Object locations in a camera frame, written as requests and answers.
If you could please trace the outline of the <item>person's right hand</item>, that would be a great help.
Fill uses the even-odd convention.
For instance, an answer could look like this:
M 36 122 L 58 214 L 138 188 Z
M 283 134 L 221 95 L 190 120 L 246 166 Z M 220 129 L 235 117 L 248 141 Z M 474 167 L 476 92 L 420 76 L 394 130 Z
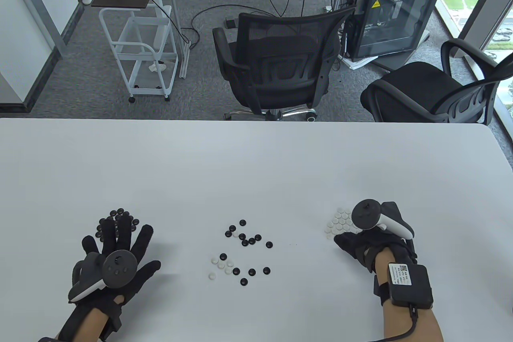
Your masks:
M 417 263 L 417 255 L 411 244 L 396 234 L 379 228 L 359 233 L 341 233 L 335 235 L 333 240 L 340 249 L 350 254 L 371 273 L 376 271 L 377 255 L 386 248 L 391 250 L 395 261 L 399 263 Z

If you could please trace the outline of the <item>person's left hand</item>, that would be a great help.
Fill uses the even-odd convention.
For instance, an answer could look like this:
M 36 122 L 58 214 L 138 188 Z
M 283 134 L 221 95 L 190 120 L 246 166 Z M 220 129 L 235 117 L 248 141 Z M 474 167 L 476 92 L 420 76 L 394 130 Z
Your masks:
M 60 341 L 105 341 L 121 327 L 123 306 L 139 293 L 143 285 L 161 268 L 159 260 L 140 266 L 153 235 L 143 225 L 132 243 L 132 221 L 121 215 L 104 219 L 101 251 L 95 238 L 82 239 L 85 252 L 72 270 L 72 288 L 68 300 L 75 309 L 58 335 Z

